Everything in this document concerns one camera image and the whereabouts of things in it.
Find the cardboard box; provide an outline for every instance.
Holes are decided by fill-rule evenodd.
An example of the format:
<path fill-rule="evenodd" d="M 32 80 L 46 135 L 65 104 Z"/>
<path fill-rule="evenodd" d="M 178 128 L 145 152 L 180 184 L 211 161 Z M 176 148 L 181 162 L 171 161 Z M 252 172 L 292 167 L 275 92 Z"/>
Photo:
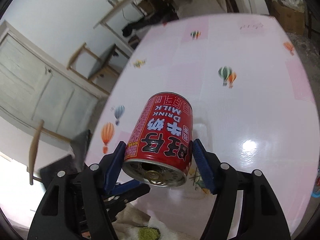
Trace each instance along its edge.
<path fill-rule="evenodd" d="M 269 12 L 278 20 L 285 32 L 303 35 L 304 13 L 283 6 L 274 0 L 269 2 Z"/>

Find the floor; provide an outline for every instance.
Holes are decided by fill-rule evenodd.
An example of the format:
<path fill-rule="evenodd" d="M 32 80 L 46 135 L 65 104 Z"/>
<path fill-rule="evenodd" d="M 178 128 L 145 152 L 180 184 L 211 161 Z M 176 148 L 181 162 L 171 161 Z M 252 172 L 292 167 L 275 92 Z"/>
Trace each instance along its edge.
<path fill-rule="evenodd" d="M 320 35 L 312 33 L 311 40 L 308 39 L 307 31 L 303 36 L 287 33 L 291 39 L 299 57 L 305 67 L 309 82 L 316 100 L 318 112 L 320 109 Z M 320 204 L 320 198 L 310 198 L 307 210 L 302 218 L 302 221 L 296 231 L 292 234 L 294 239 L 305 227 L 310 218 L 312 217 L 315 209 Z"/>

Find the red can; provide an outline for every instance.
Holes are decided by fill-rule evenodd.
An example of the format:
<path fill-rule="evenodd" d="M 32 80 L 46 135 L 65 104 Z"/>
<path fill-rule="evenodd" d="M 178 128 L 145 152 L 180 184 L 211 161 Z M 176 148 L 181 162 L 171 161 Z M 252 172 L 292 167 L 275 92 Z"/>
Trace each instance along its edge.
<path fill-rule="evenodd" d="M 171 92 L 152 96 L 126 146 L 124 172 L 151 185 L 184 184 L 192 159 L 192 128 L 192 108 L 184 97 Z"/>

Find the can pull tab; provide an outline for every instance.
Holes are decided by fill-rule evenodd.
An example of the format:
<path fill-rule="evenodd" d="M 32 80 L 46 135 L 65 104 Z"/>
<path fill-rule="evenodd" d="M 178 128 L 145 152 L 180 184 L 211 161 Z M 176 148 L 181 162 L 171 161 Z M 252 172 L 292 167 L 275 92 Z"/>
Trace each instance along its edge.
<path fill-rule="evenodd" d="M 153 185 L 162 185 L 164 183 L 162 174 L 157 171 L 146 171 L 144 176 Z"/>

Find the blue hot air balloon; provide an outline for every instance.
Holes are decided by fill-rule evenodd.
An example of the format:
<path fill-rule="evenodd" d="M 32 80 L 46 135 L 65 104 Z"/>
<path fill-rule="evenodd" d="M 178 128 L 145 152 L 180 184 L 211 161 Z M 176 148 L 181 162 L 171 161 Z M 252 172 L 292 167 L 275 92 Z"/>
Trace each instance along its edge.
<path fill-rule="evenodd" d="M 120 105 L 115 109 L 115 118 L 116 120 L 116 125 L 119 125 L 119 118 L 123 115 L 124 113 L 124 106 Z"/>

